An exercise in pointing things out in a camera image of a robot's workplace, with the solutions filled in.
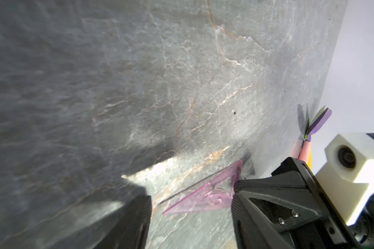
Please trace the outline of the pink triangle ruler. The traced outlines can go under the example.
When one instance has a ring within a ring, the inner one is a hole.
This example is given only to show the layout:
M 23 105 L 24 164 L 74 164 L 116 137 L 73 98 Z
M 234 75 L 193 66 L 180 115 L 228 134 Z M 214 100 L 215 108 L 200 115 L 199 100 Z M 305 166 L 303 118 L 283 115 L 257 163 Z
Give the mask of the pink triangle ruler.
M 231 207 L 234 185 L 241 179 L 243 161 L 207 177 L 197 189 L 187 191 L 181 199 L 174 202 L 163 215 L 206 212 Z

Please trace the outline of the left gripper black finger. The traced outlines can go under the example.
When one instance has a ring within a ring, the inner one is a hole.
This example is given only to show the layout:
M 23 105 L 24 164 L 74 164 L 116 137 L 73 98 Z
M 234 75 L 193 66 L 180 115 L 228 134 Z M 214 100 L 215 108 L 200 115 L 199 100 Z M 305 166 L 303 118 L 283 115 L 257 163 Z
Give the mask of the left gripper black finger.
M 144 249 L 152 215 L 151 196 L 138 196 L 125 208 L 124 215 L 95 246 L 96 249 Z

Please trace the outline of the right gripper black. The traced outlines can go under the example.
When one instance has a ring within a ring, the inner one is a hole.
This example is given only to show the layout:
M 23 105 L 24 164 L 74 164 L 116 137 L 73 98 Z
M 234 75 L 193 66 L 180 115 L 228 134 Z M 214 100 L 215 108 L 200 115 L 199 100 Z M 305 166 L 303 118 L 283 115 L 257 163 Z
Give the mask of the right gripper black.
M 288 157 L 270 177 L 240 180 L 234 191 L 239 249 L 374 249 L 374 194 L 350 232 L 304 161 Z

